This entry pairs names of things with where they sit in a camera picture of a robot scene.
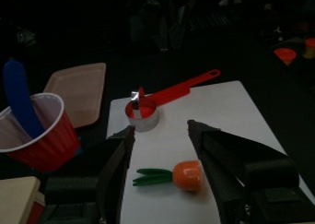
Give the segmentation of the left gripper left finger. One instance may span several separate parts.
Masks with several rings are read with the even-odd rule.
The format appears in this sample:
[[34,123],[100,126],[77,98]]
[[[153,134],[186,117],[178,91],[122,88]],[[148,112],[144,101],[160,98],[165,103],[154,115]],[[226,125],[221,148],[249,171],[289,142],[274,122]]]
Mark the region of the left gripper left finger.
[[106,139],[106,142],[116,142],[116,147],[97,181],[100,224],[118,224],[125,177],[133,151],[133,132],[133,127],[126,126]]

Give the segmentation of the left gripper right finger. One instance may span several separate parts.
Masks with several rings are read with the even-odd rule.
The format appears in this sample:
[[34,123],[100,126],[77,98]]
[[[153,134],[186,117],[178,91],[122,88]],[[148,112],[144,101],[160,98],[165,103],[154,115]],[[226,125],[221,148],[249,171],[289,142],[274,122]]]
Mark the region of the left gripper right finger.
[[221,223],[293,223],[296,170],[288,156],[194,120],[186,124]]

